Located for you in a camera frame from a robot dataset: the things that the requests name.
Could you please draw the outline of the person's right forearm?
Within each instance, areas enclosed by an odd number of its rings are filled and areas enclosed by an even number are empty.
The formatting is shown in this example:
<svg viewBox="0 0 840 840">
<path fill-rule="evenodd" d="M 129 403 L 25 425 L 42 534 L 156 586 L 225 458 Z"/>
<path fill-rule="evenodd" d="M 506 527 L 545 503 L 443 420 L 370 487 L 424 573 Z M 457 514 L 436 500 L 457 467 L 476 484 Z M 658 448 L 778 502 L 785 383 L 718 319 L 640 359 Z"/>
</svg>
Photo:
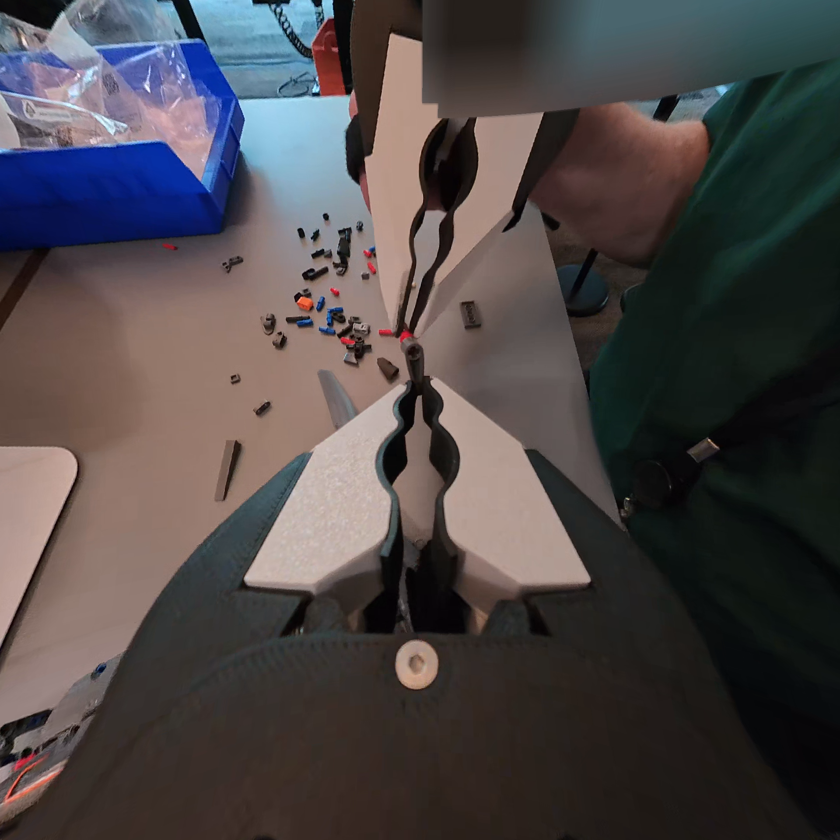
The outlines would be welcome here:
<svg viewBox="0 0 840 840">
<path fill-rule="evenodd" d="M 582 108 L 530 198 L 605 257 L 647 268 L 709 152 L 702 121 L 654 121 L 623 102 Z"/>
</svg>

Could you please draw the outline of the person's green shirt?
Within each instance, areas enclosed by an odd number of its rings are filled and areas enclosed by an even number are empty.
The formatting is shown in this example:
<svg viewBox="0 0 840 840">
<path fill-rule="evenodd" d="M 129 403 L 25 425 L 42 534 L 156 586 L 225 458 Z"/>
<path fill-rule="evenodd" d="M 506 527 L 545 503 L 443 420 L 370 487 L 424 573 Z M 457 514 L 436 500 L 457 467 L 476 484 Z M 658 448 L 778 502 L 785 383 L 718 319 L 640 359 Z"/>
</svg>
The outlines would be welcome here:
<svg viewBox="0 0 840 840">
<path fill-rule="evenodd" d="M 838 402 L 728 448 L 725 424 L 838 347 L 838 59 L 734 85 L 708 162 L 591 373 L 620 500 L 633 468 L 720 452 L 628 530 L 680 595 L 745 726 L 816 830 L 838 838 Z"/>
</svg>

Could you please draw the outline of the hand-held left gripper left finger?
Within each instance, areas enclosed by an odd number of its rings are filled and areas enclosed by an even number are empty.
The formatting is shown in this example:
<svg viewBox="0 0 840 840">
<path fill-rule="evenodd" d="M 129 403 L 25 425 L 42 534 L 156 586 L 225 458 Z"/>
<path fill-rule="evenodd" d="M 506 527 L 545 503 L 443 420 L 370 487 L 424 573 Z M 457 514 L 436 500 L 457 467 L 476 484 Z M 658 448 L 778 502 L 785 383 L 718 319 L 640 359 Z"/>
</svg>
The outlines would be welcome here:
<svg viewBox="0 0 840 840">
<path fill-rule="evenodd" d="M 396 478 L 407 463 L 417 393 L 408 382 L 317 445 L 292 481 L 245 574 L 247 587 L 325 596 L 364 629 L 397 623 L 403 525 Z"/>
</svg>

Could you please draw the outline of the dark grey lego wedge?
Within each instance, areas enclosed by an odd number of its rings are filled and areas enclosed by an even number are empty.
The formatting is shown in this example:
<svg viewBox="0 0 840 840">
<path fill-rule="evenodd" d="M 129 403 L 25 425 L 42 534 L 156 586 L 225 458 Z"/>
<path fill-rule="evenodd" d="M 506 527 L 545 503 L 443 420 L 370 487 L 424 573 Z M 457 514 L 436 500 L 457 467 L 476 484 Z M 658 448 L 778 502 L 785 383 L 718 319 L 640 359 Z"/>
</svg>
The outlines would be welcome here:
<svg viewBox="0 0 840 840">
<path fill-rule="evenodd" d="M 226 500 L 241 448 L 242 444 L 237 439 L 228 439 L 225 442 L 213 496 L 216 502 Z"/>
</svg>

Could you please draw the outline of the person's right hand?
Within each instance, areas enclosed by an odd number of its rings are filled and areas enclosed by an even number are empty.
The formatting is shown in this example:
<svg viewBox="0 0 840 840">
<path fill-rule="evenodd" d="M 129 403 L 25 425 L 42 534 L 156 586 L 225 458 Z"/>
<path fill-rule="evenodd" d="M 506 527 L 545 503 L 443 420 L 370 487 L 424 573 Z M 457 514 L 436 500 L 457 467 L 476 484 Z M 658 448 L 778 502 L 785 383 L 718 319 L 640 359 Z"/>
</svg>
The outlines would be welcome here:
<svg viewBox="0 0 840 840">
<path fill-rule="evenodd" d="M 368 129 L 367 114 L 360 112 L 356 91 L 350 94 L 350 121 L 344 133 L 344 152 L 346 170 L 351 181 L 361 191 L 364 204 L 371 211 L 371 192 L 368 169 L 374 150 L 375 134 Z"/>
</svg>

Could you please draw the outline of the crumpled clear plastic bags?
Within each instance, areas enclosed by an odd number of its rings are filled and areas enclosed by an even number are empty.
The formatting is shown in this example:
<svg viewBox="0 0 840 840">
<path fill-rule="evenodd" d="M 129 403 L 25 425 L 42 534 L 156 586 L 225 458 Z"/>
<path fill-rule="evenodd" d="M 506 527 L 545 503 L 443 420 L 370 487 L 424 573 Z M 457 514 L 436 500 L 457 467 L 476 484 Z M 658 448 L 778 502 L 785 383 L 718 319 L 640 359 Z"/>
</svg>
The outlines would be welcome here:
<svg viewBox="0 0 840 840">
<path fill-rule="evenodd" d="M 50 29 L 2 13 L 2 152 L 160 141 L 202 180 L 221 105 L 157 2 L 72 2 Z"/>
</svg>

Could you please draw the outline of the scattered small lego pieces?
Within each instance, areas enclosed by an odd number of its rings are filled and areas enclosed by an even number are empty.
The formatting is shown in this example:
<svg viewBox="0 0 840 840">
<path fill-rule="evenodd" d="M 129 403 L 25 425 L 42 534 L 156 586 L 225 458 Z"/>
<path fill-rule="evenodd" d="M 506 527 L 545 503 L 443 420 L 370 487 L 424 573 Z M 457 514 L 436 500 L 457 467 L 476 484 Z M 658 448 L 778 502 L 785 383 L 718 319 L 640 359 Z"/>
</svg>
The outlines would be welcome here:
<svg viewBox="0 0 840 840">
<path fill-rule="evenodd" d="M 378 333 L 385 316 L 365 236 L 353 236 L 341 271 L 338 229 L 324 222 L 311 242 L 298 221 L 273 206 L 242 206 L 219 235 L 149 249 L 146 294 L 156 289 L 161 323 L 153 343 L 189 382 L 243 392 L 396 360 L 394 339 Z M 231 385 L 234 373 L 241 382 Z"/>
</svg>

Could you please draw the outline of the long grey lego panel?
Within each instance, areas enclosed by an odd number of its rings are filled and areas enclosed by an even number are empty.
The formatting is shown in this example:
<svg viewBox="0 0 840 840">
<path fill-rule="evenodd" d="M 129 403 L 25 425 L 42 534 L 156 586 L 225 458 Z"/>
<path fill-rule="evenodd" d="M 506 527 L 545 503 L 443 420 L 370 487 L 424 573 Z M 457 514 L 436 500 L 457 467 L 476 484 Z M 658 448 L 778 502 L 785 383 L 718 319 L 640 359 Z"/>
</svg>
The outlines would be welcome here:
<svg viewBox="0 0 840 840">
<path fill-rule="evenodd" d="M 338 431 L 359 415 L 358 409 L 335 373 L 320 369 L 318 370 L 318 380 L 327 403 L 332 425 Z"/>
</svg>

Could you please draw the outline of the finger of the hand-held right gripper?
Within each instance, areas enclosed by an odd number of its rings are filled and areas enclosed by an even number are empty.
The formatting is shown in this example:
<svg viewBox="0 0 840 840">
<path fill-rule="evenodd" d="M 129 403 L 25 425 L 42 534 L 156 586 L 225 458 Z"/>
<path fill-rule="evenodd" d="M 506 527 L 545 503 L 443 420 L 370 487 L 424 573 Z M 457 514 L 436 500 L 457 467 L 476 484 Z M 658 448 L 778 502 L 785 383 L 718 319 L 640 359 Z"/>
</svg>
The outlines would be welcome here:
<svg viewBox="0 0 840 840">
<path fill-rule="evenodd" d="M 387 318 L 393 330 L 429 330 L 448 305 L 442 291 L 452 270 L 449 253 L 454 241 L 454 212 L 438 225 L 437 253 L 427 276 L 429 291 L 412 298 L 417 260 L 414 240 L 423 225 L 424 155 L 437 130 L 446 132 L 437 105 L 423 102 L 423 46 L 418 40 L 389 35 L 381 99 L 371 154 L 371 215 L 377 254 L 378 279 Z"/>
<path fill-rule="evenodd" d="M 527 204 L 515 227 L 482 245 L 464 285 L 418 338 L 431 375 L 538 450 L 619 522 L 536 206 Z"/>
</svg>

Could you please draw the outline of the white book stand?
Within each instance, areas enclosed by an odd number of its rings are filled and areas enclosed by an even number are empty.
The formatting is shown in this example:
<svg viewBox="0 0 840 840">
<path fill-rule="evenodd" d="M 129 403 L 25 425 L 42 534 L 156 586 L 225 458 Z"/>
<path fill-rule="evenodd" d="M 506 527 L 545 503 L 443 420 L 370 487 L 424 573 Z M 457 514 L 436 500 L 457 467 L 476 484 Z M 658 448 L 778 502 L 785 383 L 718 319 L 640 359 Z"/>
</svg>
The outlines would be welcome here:
<svg viewBox="0 0 840 840">
<path fill-rule="evenodd" d="M 78 475 L 61 447 L 1 447 L 1 640 L 4 641 Z"/>
</svg>

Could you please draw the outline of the partly built lego model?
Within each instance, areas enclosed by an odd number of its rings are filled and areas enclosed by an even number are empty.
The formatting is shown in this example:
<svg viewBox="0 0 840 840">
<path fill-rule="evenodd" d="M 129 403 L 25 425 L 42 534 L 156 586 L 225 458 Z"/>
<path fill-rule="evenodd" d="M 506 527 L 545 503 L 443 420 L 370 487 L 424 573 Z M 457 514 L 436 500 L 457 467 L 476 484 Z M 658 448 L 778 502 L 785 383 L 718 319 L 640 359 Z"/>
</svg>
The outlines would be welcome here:
<svg viewBox="0 0 840 840">
<path fill-rule="evenodd" d="M 88 730 L 123 654 L 79 678 L 51 709 L 1 728 L 1 828 L 9 831 L 58 779 Z"/>
</svg>

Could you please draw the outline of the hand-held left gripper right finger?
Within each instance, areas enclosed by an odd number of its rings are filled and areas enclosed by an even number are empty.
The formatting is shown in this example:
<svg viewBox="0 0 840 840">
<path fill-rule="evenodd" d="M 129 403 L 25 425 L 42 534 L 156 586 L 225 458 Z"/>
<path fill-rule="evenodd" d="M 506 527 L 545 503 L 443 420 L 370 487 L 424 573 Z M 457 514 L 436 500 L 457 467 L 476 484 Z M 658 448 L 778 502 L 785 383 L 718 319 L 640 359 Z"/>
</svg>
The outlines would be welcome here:
<svg viewBox="0 0 840 840">
<path fill-rule="evenodd" d="M 443 485 L 420 559 L 420 630 L 463 633 L 472 612 L 589 587 L 522 443 L 437 377 L 424 380 L 422 408 Z"/>
</svg>

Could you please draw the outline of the black badge reel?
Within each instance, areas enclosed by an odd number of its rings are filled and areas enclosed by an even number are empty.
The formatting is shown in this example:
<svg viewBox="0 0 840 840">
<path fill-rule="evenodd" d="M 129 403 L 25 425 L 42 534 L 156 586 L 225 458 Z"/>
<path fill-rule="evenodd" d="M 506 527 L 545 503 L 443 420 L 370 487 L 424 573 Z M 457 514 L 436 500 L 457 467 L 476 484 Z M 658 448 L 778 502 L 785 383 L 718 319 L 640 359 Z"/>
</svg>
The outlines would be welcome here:
<svg viewBox="0 0 840 840">
<path fill-rule="evenodd" d="M 622 520 L 630 519 L 643 508 L 661 511 L 684 500 L 706 461 L 719 452 L 720 447 L 706 437 L 687 450 L 637 462 L 632 470 L 631 491 L 620 508 Z"/>
</svg>

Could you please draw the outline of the orange box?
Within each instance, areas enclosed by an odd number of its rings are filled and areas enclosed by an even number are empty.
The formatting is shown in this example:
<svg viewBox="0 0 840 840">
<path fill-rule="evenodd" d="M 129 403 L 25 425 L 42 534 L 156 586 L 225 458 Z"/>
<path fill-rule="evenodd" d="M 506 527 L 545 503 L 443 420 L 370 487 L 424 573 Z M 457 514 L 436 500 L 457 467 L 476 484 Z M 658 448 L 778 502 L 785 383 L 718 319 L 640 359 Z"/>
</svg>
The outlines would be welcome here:
<svg viewBox="0 0 840 840">
<path fill-rule="evenodd" d="M 320 26 L 312 41 L 311 52 L 320 96 L 344 96 L 340 50 L 332 17 Z"/>
</svg>

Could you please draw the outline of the blue plastic bin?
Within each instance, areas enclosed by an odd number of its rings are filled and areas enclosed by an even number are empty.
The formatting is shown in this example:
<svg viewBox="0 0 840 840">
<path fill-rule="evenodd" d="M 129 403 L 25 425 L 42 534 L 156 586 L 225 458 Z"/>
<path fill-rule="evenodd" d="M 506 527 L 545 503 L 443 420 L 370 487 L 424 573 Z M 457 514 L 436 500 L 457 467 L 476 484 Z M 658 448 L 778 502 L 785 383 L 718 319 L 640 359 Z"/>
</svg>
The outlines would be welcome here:
<svg viewBox="0 0 840 840">
<path fill-rule="evenodd" d="M 1 248 L 215 235 L 224 227 L 245 117 L 209 48 L 181 42 L 195 81 L 219 100 L 201 180 L 160 141 L 1 154 Z"/>
</svg>

